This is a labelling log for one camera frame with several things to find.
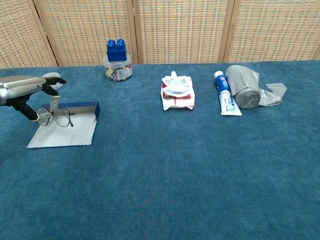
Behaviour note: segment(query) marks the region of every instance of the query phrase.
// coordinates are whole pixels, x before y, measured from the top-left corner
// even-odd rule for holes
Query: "wicker panel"
[[[227,0],[137,2],[139,61],[148,64],[218,61]]]
[[[60,66],[101,65],[108,39],[123,38],[132,55],[126,0],[35,3]]]
[[[227,60],[310,60],[319,43],[320,0],[241,0]]]
[[[0,2],[0,68],[57,65],[43,30],[38,28],[36,9],[29,3]]]

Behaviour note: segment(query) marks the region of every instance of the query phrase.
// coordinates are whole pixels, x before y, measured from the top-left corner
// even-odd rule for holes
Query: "eyeglass frame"
[[[61,125],[59,125],[59,123],[57,122],[57,120],[53,117],[55,123],[56,123],[59,127],[61,127],[61,128],[66,128],[66,127],[68,127],[69,125],[70,125],[71,127],[74,127],[74,124],[73,124],[72,121],[71,121],[71,116],[76,115],[75,112],[70,112],[70,111],[69,111],[67,108],[65,108],[65,107],[56,107],[52,112],[50,111],[50,109],[48,109],[48,108],[46,108],[46,107],[39,107],[39,108],[36,110],[37,114],[38,114],[38,110],[39,110],[39,109],[45,109],[45,110],[47,110],[48,113],[51,113],[51,116],[48,118],[47,123],[46,123],[45,125],[41,125],[41,126],[47,126],[47,125],[49,124],[49,121],[50,121],[51,117],[54,116],[54,112],[55,112],[56,109],[64,109],[64,110],[67,110],[67,112],[68,112],[68,119],[69,119],[68,124],[67,124],[66,126],[61,126]]]

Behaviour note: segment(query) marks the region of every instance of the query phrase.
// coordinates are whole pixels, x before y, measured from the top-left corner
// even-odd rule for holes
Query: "roll of garbage bags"
[[[226,76],[231,94],[241,109],[279,105],[287,90],[282,83],[266,84],[272,92],[260,89],[259,73],[241,65],[229,66]]]

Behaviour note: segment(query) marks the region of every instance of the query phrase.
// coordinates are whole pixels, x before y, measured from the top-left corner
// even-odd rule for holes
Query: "table surface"
[[[91,146],[27,149],[38,125],[0,108],[0,239],[320,239],[320,61],[241,63],[281,105],[221,116],[215,71],[231,63],[58,72],[60,102],[99,101]],[[195,107],[164,111],[161,78],[192,78]],[[49,103],[44,92],[28,102]]]

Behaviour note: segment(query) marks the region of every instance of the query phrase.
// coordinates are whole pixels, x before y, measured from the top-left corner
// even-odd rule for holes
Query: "white toothpaste tube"
[[[227,77],[222,71],[216,71],[213,76],[218,89],[221,115],[242,116],[236,101],[234,101],[234,98],[231,95]]]

